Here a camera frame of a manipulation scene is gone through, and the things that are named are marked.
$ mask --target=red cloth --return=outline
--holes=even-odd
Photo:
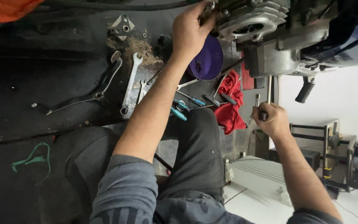
[[[215,110],[216,119],[219,124],[224,126],[225,135],[230,134],[235,129],[246,128],[244,120],[238,113],[238,109],[244,105],[243,93],[240,90],[241,82],[238,81],[239,77],[239,74],[231,70],[218,90],[219,94],[226,93],[228,96],[233,93],[231,98],[237,102],[236,105],[223,104]]]

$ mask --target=rubber foot peg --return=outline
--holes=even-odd
[[[304,104],[306,102],[306,99],[309,97],[309,94],[313,89],[314,85],[314,83],[304,83],[301,88],[301,91],[299,91],[298,96],[295,98],[295,101]]]

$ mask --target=person's right hand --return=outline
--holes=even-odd
[[[202,1],[187,8],[178,15],[172,28],[172,54],[190,61],[200,53],[205,38],[216,23],[216,15],[212,14],[201,26],[199,16],[204,11],[207,2]]]
[[[259,111],[267,112],[266,121],[259,120]],[[287,111],[277,104],[262,102],[259,107],[254,106],[252,108],[252,118],[273,141],[291,136]]]

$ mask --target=wrench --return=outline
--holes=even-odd
[[[190,84],[192,84],[192,83],[195,83],[195,82],[198,82],[200,79],[194,79],[194,80],[192,80],[192,81],[190,81],[190,82],[186,82],[186,83],[184,83],[184,84],[180,84],[180,85],[178,85],[178,88],[176,88],[176,90],[179,90],[180,88],[182,88],[182,87],[184,87],[184,86],[188,86],[188,85],[190,85]]]
[[[143,61],[143,57],[141,59],[139,59],[137,57],[137,55],[138,55],[138,53],[136,52],[135,54],[133,54],[133,57],[132,57],[133,58],[132,72],[131,72],[131,76],[129,77],[127,91],[125,92],[124,100],[122,102],[122,107],[121,107],[121,110],[120,110],[120,113],[122,115],[125,115],[125,114],[128,113],[128,102],[129,102],[129,96],[130,96],[131,90],[132,90],[133,81],[135,80],[135,75],[136,75],[136,71],[138,69],[138,66]]]
[[[146,87],[146,80],[141,80],[141,81],[140,81],[140,91],[139,91],[138,104],[139,104],[140,101],[143,99],[144,88],[145,88],[145,87]]]

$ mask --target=forearm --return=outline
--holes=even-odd
[[[288,134],[274,140],[284,177],[295,210],[308,208],[328,213],[341,220],[341,216],[318,176],[302,155],[295,138]]]
[[[188,59],[181,55],[171,56],[152,88],[133,111],[113,154],[131,155],[153,162],[168,121],[176,87],[188,64]]]

